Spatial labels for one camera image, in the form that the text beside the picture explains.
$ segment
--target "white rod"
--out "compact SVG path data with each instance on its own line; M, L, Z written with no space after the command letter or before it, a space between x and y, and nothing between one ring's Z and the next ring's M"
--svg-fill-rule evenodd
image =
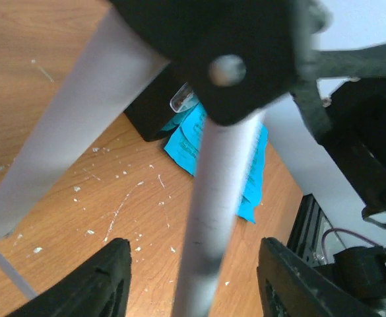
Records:
M110 9L0 185L0 238L166 64Z
M37 296L34 289L18 274L16 269L8 262L8 260L0 253L0 269L8 278L15 284L15 286L24 294L28 300L32 300Z
M206 121L173 317L209 315L220 264L260 134L260 113L230 127Z

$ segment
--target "wooden table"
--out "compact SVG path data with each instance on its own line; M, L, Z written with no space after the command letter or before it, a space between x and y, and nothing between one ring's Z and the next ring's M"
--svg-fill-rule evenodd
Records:
M0 181L105 10L93 0L0 1ZM236 223L213 316L261 316L255 273L260 239L286 242L302 198L270 145L266 156L257 224ZM127 315L169 316L192 186L161 143L145 143L120 116L0 241L0 251L41 293L99 250L105 237L128 238L133 250L141 250L132 253ZM34 253L36 248L42 250ZM0 316L24 302L0 271Z

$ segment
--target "white debris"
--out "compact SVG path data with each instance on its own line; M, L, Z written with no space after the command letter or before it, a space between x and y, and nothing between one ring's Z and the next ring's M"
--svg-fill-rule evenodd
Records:
M160 182L160 185L162 185L162 187L165 188L165 184L163 183L162 179L160 178L160 174L158 175L158 180Z

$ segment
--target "screw head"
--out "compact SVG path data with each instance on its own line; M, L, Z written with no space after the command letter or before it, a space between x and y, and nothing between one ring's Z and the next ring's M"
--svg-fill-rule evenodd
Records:
M212 83L220 87L231 87L239 84L245 77L247 68L237 55L223 55L209 65L209 77Z

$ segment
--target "cable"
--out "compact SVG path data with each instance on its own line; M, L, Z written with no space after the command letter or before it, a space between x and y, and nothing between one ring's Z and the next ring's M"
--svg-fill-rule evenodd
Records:
M32 300L37 296L34 289L24 280L24 278L16 271L16 269L7 261L0 253L0 269L8 276L8 278L18 287L28 300Z
M343 232L343 233L349 234L351 236L355 236L356 238L359 238L360 240L363 240L364 242L367 242L368 244L371 244L372 246L379 246L380 245L377 242L374 242L373 240L370 240L369 238L366 238L365 236L362 236L361 234L354 232L354 231L351 231L351 230L348 230L348 229L343 229L343 228L328 229L323 233L323 236L321 239L322 253L323 253L323 257L326 259L327 264L328 264L328 260L327 260L327 252L326 252L326 237L331 232Z

